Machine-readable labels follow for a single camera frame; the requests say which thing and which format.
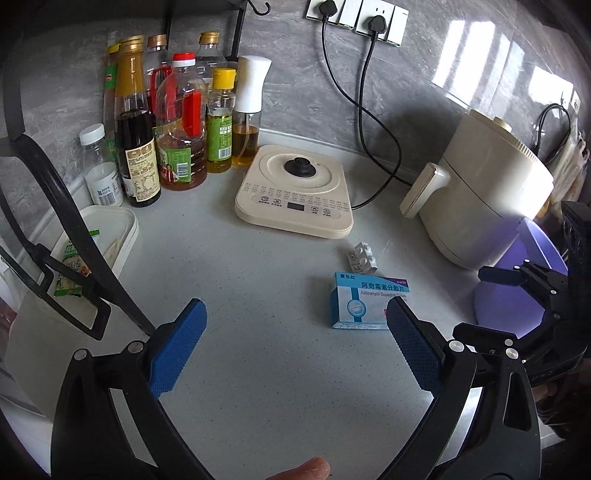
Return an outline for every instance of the snack bag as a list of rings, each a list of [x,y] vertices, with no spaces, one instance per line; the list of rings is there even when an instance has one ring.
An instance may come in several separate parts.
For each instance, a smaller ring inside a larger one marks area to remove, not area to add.
[[[99,239],[99,230],[91,230],[88,232],[92,239],[97,243]],[[64,260],[62,263],[70,267],[72,270],[77,271],[79,274],[87,277],[90,275],[90,268],[84,263],[82,257],[78,254],[78,250],[68,241],[66,245],[66,252],[64,253]],[[64,277],[61,273],[57,274],[56,291],[53,294],[54,297],[63,297],[65,295],[75,295],[76,297],[82,296],[82,286],[75,283],[73,280]]]

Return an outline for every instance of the gray marble wall tile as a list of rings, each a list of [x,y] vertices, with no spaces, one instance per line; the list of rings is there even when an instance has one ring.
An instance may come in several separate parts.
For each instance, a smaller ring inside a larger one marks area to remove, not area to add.
[[[361,150],[355,108],[332,85],[324,65],[321,24],[304,17],[308,0],[269,1],[268,16],[247,13],[240,50],[273,60],[262,126]],[[581,100],[579,127],[591,130],[589,68],[567,35],[541,25],[521,1],[398,0],[410,11],[402,47],[377,44],[365,102],[400,139],[409,171],[417,174],[426,162],[439,160],[467,108],[503,116],[531,145],[536,119],[551,98],[548,92],[533,93],[532,85],[544,78],[553,81],[553,89],[573,85]],[[196,51],[201,31],[219,30],[228,55],[235,19],[235,12],[175,18],[171,49]],[[159,29],[157,20],[94,22],[50,31],[23,45],[27,132],[66,183],[82,169],[78,132],[102,118],[102,57],[108,33],[150,35]],[[351,31],[327,29],[335,74],[352,96],[359,88],[368,43]],[[375,154],[394,161],[391,139],[371,119],[363,124]],[[544,148],[563,129],[564,121],[550,116]],[[0,135],[3,132],[0,116]],[[0,162],[0,184],[30,233],[47,210],[47,201],[18,160]],[[0,219],[0,235],[9,237],[7,232]]]

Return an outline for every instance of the wall socket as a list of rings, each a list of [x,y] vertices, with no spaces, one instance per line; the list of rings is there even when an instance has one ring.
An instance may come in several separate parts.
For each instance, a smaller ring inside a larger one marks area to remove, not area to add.
[[[322,21],[320,5],[324,0],[310,0],[306,18]],[[384,0],[334,0],[337,13],[329,18],[331,25],[353,30],[368,37],[371,33],[368,28],[369,21],[376,15],[382,15],[386,20],[386,32],[378,36],[390,45],[399,47],[402,43],[404,31],[408,20],[408,10],[386,2]]]
[[[363,0],[361,4],[361,11],[359,12],[359,19],[357,21],[357,33],[371,36],[368,28],[369,21],[376,15],[381,15],[386,19],[386,32],[378,35],[378,39],[386,40],[390,23],[392,23],[392,15],[394,14],[394,5],[384,0]]]
[[[329,18],[329,24],[353,30],[359,15],[359,10],[361,9],[361,1],[362,0],[334,0],[337,13]],[[306,18],[322,21],[319,7],[323,2],[324,0],[310,0]]]
[[[322,5],[324,0],[310,0],[310,5],[308,6],[308,11],[306,13],[306,18],[310,20],[322,20],[322,15],[320,15],[319,7]],[[336,25],[337,21],[340,17],[340,13],[343,11],[343,5],[345,4],[345,0],[335,0],[335,5],[337,8],[336,15],[333,15],[329,18],[329,23]]]

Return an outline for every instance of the gold cap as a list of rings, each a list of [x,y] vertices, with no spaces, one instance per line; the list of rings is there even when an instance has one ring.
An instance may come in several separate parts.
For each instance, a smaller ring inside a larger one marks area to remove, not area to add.
[[[144,36],[134,35],[133,37],[127,37],[121,40],[119,45],[119,53],[136,53],[144,51]]]
[[[107,53],[109,55],[112,55],[113,53],[117,53],[119,51],[119,45],[118,43],[116,43],[115,45],[111,45],[109,48],[107,48]]]
[[[201,32],[199,45],[208,45],[220,42],[220,32]]]
[[[163,45],[166,45],[166,35],[164,33],[148,37],[148,48],[161,47]]]
[[[235,78],[236,70],[234,69],[214,69],[212,88],[214,90],[232,90]]]

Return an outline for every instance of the oil bottle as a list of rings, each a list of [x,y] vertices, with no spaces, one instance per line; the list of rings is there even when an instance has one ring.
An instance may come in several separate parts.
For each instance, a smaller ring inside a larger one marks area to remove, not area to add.
[[[156,93],[158,169],[164,187],[189,190],[207,177],[207,86],[195,71],[194,53],[175,53],[172,68]]]
[[[236,70],[214,69],[212,91],[207,102],[207,171],[221,173],[232,166],[232,92]]]

